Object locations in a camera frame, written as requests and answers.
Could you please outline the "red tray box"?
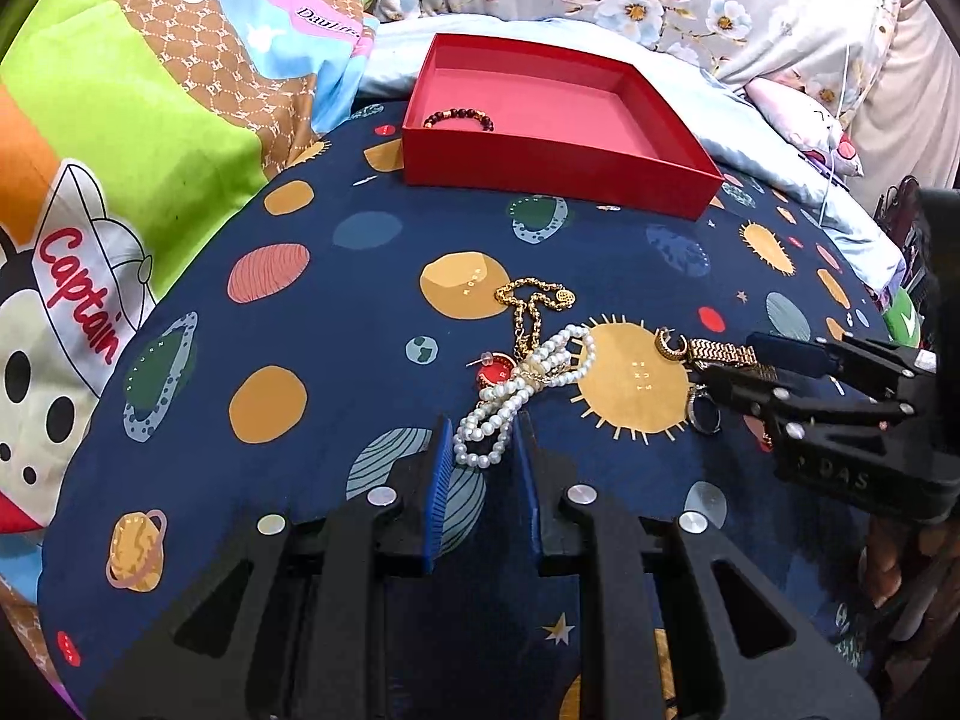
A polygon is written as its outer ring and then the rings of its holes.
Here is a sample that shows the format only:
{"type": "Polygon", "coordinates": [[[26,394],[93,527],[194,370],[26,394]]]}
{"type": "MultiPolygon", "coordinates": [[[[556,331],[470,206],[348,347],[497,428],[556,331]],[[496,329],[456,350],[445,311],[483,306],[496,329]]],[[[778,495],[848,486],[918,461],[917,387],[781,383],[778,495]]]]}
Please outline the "red tray box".
{"type": "Polygon", "coordinates": [[[639,70],[580,50],[438,34],[402,125],[410,185],[562,195],[696,220],[724,182],[639,70]]]}

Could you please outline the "colourful monkey cartoon quilt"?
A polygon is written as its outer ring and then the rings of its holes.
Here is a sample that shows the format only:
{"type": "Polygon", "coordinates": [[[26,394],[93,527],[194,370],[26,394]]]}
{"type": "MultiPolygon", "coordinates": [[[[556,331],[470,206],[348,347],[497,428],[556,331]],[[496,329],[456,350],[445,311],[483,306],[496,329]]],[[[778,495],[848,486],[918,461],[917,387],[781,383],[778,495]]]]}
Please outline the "colourful monkey cartoon quilt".
{"type": "Polygon", "coordinates": [[[347,117],[364,0],[2,0],[2,660],[76,709],[44,530],[124,348],[254,193],[347,117]]]}

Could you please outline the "red gold hoop earring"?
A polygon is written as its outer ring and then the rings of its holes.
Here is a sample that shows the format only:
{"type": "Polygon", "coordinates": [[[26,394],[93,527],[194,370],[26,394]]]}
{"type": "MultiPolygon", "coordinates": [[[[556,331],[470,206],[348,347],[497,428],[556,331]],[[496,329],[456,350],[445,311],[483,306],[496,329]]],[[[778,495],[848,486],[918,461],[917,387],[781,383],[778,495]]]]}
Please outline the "red gold hoop earring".
{"type": "Polygon", "coordinates": [[[475,361],[469,362],[475,369],[475,385],[478,390],[506,383],[516,369],[516,361],[501,351],[485,351],[475,361]]]}

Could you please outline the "gold watch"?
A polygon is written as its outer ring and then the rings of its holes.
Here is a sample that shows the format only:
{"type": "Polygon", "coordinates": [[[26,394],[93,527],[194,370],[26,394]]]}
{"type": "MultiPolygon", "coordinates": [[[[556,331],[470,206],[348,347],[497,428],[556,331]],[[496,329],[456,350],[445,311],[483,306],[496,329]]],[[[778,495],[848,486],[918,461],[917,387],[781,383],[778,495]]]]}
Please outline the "gold watch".
{"type": "Polygon", "coordinates": [[[776,380],[778,378],[773,366],[761,364],[757,351],[750,344],[693,338],[686,345],[686,360],[700,369],[708,366],[726,366],[747,371],[748,374],[760,379],[776,380]]]}

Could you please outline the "green bag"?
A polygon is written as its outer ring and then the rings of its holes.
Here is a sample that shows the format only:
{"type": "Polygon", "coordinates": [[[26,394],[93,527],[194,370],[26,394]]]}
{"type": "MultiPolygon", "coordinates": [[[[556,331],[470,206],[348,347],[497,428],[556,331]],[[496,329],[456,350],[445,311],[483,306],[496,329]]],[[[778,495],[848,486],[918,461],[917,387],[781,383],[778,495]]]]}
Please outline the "green bag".
{"type": "Polygon", "coordinates": [[[919,348],[923,338],[923,316],[916,310],[910,294],[903,286],[896,289],[885,289],[884,317],[889,339],[900,346],[919,348]]]}

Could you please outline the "floral grey bedding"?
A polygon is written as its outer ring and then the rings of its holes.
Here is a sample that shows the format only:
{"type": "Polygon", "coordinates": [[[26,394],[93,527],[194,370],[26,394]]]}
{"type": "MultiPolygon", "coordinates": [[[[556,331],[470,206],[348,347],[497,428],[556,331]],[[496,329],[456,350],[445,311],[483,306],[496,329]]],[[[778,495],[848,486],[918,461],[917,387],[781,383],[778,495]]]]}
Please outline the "floral grey bedding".
{"type": "Polygon", "coordinates": [[[864,206],[914,177],[958,176],[958,50],[926,0],[371,0],[382,23],[475,13],[564,16],[608,29],[743,91],[804,94],[853,140],[864,206]]]}

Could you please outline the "navy planet print blanket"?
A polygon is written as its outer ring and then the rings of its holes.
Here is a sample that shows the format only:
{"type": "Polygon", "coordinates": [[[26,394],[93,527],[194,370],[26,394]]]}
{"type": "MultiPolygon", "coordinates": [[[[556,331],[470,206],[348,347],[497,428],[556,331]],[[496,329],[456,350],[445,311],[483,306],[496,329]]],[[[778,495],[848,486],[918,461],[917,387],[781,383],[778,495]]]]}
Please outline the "navy planet print blanket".
{"type": "Polygon", "coordinates": [[[763,427],[672,394],[651,333],[742,343],[885,335],[864,283],[800,203],[727,169],[695,221],[558,195],[412,187],[381,148],[398,103],[363,112],[205,246],[130,342],[68,470],[44,546],[47,642],[71,699],[106,679],[236,528],[309,522],[381,484],[477,398],[509,351],[496,289],[576,296],[597,361],[530,402],[545,449],[638,514],[701,512],[867,667],[861,512],[775,475],[763,427]]]}

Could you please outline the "white cartoon pillow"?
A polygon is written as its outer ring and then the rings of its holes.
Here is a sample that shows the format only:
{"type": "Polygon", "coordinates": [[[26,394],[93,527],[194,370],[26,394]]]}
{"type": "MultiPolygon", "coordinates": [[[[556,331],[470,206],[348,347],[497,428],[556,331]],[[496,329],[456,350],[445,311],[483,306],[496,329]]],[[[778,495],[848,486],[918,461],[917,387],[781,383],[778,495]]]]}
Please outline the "white cartoon pillow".
{"type": "Polygon", "coordinates": [[[765,78],[748,83],[745,94],[763,119],[804,158],[837,176],[864,176],[853,140],[839,120],[811,96],[765,78]]]}

